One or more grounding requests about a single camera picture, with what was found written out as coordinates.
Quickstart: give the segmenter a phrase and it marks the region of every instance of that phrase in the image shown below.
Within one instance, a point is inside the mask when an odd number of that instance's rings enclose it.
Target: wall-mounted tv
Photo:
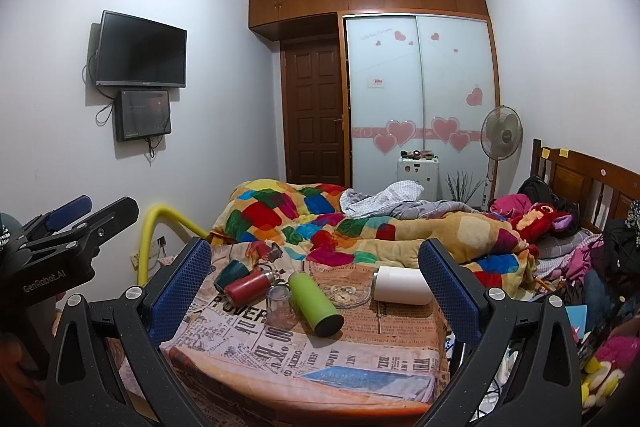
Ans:
[[[186,86],[186,30],[105,11],[97,53],[97,86]]]

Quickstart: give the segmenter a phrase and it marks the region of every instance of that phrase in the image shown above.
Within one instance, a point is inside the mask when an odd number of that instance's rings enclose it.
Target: red plush toy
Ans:
[[[565,230],[571,221],[571,214],[558,212],[547,203],[536,203],[524,216],[515,217],[511,226],[527,243],[533,243],[550,229]]]

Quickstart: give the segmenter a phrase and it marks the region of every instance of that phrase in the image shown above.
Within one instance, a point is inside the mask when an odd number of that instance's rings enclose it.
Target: frosted glass door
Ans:
[[[396,181],[401,150],[422,149],[422,73],[415,17],[347,19],[353,188]]]
[[[424,82],[427,149],[439,157],[438,195],[450,199],[447,174],[486,178],[489,159],[480,130],[495,107],[494,65],[487,24],[481,20],[417,16]],[[484,183],[469,201],[482,204]]]

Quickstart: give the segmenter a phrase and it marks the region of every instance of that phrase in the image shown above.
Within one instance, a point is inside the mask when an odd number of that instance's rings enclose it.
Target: colorful patchwork quilt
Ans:
[[[296,261],[417,268],[420,244],[436,238],[487,287],[514,295],[521,283],[533,280],[527,243],[507,221],[467,212],[403,221],[389,216],[351,219],[340,213],[343,190],[276,180],[241,184],[213,225],[212,243],[273,241]]]

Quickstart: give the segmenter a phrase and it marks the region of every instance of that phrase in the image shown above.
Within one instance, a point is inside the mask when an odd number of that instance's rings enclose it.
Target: wooden headboard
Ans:
[[[640,200],[640,174],[566,149],[548,149],[533,140],[531,175],[538,174],[556,195],[580,206],[582,226],[598,233],[607,219],[626,217]]]

